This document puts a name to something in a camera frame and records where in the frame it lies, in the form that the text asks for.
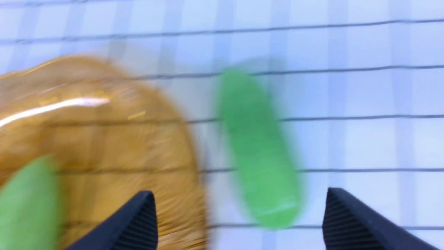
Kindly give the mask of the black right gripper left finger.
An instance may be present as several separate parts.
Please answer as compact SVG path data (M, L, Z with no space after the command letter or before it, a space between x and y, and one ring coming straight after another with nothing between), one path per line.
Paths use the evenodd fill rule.
M136 193L67 250L156 250L159 242L154 195Z

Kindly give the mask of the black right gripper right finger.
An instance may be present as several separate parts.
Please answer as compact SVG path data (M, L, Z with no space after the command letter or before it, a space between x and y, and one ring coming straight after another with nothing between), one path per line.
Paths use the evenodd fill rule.
M327 192L323 239L327 250L434 250L342 188Z

